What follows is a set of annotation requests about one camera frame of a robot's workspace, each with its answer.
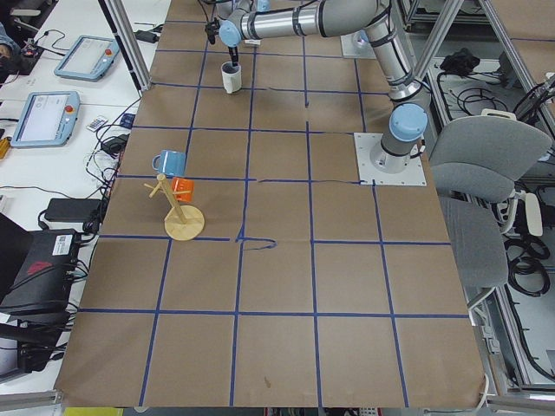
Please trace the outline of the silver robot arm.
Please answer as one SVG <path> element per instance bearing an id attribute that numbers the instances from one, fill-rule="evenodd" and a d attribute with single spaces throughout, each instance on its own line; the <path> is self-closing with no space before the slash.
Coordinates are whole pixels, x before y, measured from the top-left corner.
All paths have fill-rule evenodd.
<path id="1" fill-rule="evenodd" d="M 395 105 L 382 151 L 392 157 L 408 154 L 416 138 L 399 122 L 416 120 L 416 112 L 428 104 L 422 84 L 414 74 L 391 17 L 389 1 L 312 1 L 295 8 L 270 10 L 269 4 L 233 1 L 216 7 L 221 19 L 219 37 L 230 49 L 244 40 L 285 36 L 339 37 L 363 31 L 389 85 Z"/>

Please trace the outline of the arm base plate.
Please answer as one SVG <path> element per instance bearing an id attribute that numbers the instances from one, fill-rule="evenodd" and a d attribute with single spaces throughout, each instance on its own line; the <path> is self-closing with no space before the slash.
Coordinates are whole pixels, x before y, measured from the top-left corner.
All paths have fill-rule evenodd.
<path id="1" fill-rule="evenodd" d="M 345 58 L 375 59 L 375 52 L 364 30 L 341 36 L 341 44 Z"/>
<path id="2" fill-rule="evenodd" d="M 426 186 L 418 146 L 393 156 L 382 148 L 381 133 L 354 133 L 359 180 L 363 185 Z"/>

